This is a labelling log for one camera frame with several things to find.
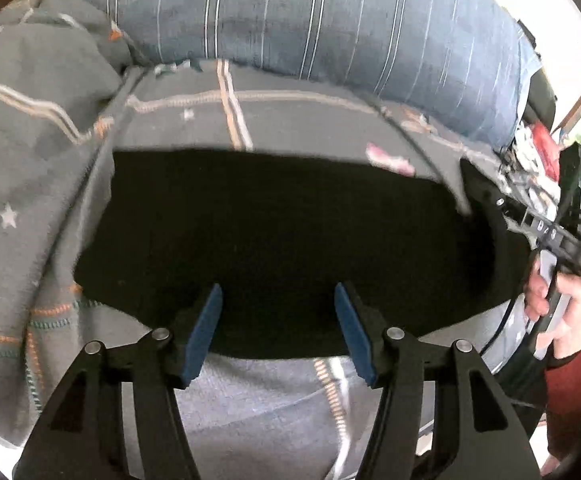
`black fabric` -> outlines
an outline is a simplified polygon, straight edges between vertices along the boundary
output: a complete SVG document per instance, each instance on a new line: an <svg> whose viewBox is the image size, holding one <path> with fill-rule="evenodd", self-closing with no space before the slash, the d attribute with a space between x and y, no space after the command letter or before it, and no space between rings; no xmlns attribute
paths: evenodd
<svg viewBox="0 0 581 480"><path fill-rule="evenodd" d="M219 282L223 354L346 354L333 303L343 280L420 336L507 300L529 255L491 204L464 217L442 185L366 164L210 150L114 161L75 280L150 327Z"/></svg>
<svg viewBox="0 0 581 480"><path fill-rule="evenodd" d="M526 25L524 24L524 22L522 22L522 20L517 20L517 23L521 27L521 30L524 31L524 34L526 35L526 38L528 38L528 41L532 45L532 48L537 48L537 39L533 36L533 34L529 30L529 28L526 27Z"/></svg>
<svg viewBox="0 0 581 480"><path fill-rule="evenodd" d="M548 352L546 353L546 368L549 370L554 370L555 368L561 368L562 366L566 366L568 363L575 360L575 358L581 353L581 350L575 352L572 355L567 357L562 357L561 359L557 359L555 357L555 347L554 345L550 345L548 347Z"/></svg>
<svg viewBox="0 0 581 480"><path fill-rule="evenodd" d="M529 124L539 120L550 132L553 129L556 113L557 96L555 96L555 91L542 68L530 78L528 102L523 120Z"/></svg>
<svg viewBox="0 0 581 480"><path fill-rule="evenodd" d="M535 433L547 404L548 387L543 374L534 377L523 393L513 398L512 407L526 430L528 438Z"/></svg>

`star pattern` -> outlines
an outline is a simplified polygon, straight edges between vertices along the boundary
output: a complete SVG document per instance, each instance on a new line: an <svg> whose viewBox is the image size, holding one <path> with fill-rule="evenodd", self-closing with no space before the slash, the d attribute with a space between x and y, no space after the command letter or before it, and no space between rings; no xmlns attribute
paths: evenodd
<svg viewBox="0 0 581 480"><path fill-rule="evenodd" d="M6 229L7 227L13 227L17 229L17 224L15 223L15 219L17 218L19 213L17 211L13 211L11 205L6 203L6 208L0 212L0 216L2 217L2 227Z"/></svg>
<svg viewBox="0 0 581 480"><path fill-rule="evenodd" d="M184 108L184 112L180 113L180 117L184 121L190 121L191 119L195 118L195 111L192 108Z"/></svg>

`gray blanket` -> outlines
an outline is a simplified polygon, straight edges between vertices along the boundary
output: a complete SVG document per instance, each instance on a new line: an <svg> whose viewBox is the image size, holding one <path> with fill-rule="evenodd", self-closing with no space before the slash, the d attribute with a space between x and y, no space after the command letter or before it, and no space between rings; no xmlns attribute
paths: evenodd
<svg viewBox="0 0 581 480"><path fill-rule="evenodd" d="M346 84L507 147L541 64L494 0L86 0L154 63L221 57Z"/></svg>
<svg viewBox="0 0 581 480"><path fill-rule="evenodd" d="M84 1L22 0L0 12L0 437L15 444L86 342L118 346L147 330L83 298L73 281L77 256L109 200L113 149L232 146L392 170L401 156L418 176L432 176L410 145L345 89L224 61L203 61L199 72L186 64L139 68L131 58L107 16ZM386 105L442 170L460 208L467 207L461 156L495 177L498 162L486 145L415 108ZM424 339L449 344L464 337L480 348L503 308ZM516 348L522 309L520 302L486 355L491 369ZM333 386L336 396L327 396ZM344 357L254 362L211 355L178 395L203 478L290 480L353 475L378 394ZM432 421L432 392L426 395L422 433ZM129 462L141 476L129 433Z"/></svg>

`red object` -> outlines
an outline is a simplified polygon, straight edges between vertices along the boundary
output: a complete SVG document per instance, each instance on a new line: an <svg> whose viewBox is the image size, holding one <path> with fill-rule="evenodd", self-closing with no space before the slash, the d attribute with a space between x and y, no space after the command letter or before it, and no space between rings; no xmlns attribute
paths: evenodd
<svg viewBox="0 0 581 480"><path fill-rule="evenodd" d="M550 136L550 132L539 121L530 127L532 141L544 165L545 174L559 182L559 146Z"/></svg>
<svg viewBox="0 0 581 480"><path fill-rule="evenodd" d="M568 364L545 371L548 451L564 459L581 437L581 352Z"/></svg>

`screw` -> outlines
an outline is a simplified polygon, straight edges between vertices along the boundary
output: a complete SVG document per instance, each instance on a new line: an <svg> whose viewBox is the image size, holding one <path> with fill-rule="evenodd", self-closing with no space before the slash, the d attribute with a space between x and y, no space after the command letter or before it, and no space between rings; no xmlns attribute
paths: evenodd
<svg viewBox="0 0 581 480"><path fill-rule="evenodd" d="M155 341L163 341L164 339L168 339L170 336L170 332L168 332L167 328L155 328L153 330L153 339Z"/></svg>
<svg viewBox="0 0 581 480"><path fill-rule="evenodd" d="M457 350L464 352L464 354L467 354L473 349L472 343L470 341L466 341L465 339L456 341L455 346L457 347Z"/></svg>
<svg viewBox="0 0 581 480"><path fill-rule="evenodd" d="M390 327L388 330L385 331L385 333L388 334L389 338L394 339L396 341L403 339L403 336L405 336L403 330L401 330L401 328L399 328L398 326Z"/></svg>
<svg viewBox="0 0 581 480"><path fill-rule="evenodd" d="M86 346L84 347L84 352L86 352L88 355L94 355L96 353L99 353L99 350L102 349L102 344L99 341L91 341L90 343L87 343Z"/></svg>

